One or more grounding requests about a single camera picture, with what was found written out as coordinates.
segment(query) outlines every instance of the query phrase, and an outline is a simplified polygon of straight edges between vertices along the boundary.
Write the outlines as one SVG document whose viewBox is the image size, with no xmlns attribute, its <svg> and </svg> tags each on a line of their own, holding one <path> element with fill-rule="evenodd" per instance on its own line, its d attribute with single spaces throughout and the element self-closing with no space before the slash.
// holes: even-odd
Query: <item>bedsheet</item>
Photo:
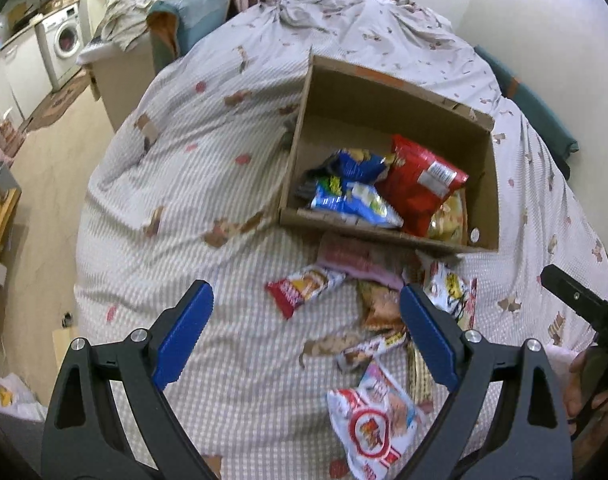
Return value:
<svg viewBox="0 0 608 480">
<path fill-rule="evenodd" d="M 389 0 L 252 7 L 151 83 L 92 174 L 77 250 L 80 333 L 93 344 L 150 326 L 193 280 L 212 284 L 213 315 L 165 395 L 199 452 L 223 457 L 226 480 L 336 478 L 331 464 L 344 452 L 325 393 L 359 383 L 330 356 L 306 358 L 303 369 L 298 362 L 307 341 L 357 330 L 354 283 L 289 321 L 263 289 L 314 262 L 317 252 L 318 235 L 277 225 L 288 157 L 283 121 L 297 107 L 311 51 L 494 116 L 500 250 L 466 255 L 456 266 L 478 277 L 475 327 L 488 339 L 588 345 L 589 326 L 540 286 L 551 262 L 608 293 L 603 247 L 544 143 L 446 20 Z M 159 139 L 146 153 L 142 130 L 151 128 Z M 383 361 L 405 384 L 405 351 Z M 115 396 L 136 456 L 149 462 L 120 387 Z M 434 396 L 439 408 L 445 389 L 437 386 Z M 469 448 L 480 445 L 497 398 L 490 389 Z"/>
</svg>

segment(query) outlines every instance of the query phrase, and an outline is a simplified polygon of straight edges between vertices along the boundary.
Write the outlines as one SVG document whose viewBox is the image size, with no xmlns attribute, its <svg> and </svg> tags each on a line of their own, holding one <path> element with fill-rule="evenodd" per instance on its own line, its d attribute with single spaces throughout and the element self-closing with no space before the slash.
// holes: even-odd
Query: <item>washing machine door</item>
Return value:
<svg viewBox="0 0 608 480">
<path fill-rule="evenodd" d="M 78 24 L 75 21 L 64 22 L 53 36 L 53 51 L 60 59 L 74 56 L 82 44 Z"/>
</svg>

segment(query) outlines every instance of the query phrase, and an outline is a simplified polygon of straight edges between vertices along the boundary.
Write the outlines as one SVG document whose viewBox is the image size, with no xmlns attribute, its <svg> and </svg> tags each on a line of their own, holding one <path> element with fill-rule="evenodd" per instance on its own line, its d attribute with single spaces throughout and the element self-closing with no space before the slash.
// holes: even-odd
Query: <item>washing machine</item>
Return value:
<svg viewBox="0 0 608 480">
<path fill-rule="evenodd" d="M 80 66 L 75 61 L 82 50 L 82 28 L 78 4 L 64 7 L 36 25 L 37 41 L 53 90 L 61 89 Z"/>
</svg>

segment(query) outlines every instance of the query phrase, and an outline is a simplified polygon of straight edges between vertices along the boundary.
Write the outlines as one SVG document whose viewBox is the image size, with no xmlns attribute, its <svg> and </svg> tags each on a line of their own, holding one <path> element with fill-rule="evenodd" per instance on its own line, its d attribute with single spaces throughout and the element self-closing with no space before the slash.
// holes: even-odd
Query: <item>open cardboard box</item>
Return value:
<svg viewBox="0 0 608 480">
<path fill-rule="evenodd" d="M 493 119 L 482 112 L 368 68 L 312 56 L 306 75 L 279 223 L 423 248 L 433 253 L 471 253 L 499 248 L 499 203 L 490 132 Z M 386 230 L 367 222 L 307 209 L 295 195 L 303 173 L 340 148 L 366 148 L 385 155 L 400 134 L 468 173 L 465 245 Z"/>
</svg>

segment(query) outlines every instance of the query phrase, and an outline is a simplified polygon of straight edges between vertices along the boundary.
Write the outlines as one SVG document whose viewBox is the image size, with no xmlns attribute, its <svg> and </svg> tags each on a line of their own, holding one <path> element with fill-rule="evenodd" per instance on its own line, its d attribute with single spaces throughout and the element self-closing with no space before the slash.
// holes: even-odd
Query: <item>wooden floor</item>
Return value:
<svg viewBox="0 0 608 480">
<path fill-rule="evenodd" d="M 52 332 L 75 317 L 79 217 L 92 171 L 113 138 L 87 88 L 56 123 L 28 133 L 11 168 L 22 188 L 0 288 L 0 376 L 18 374 L 48 404 L 57 375 Z"/>
</svg>

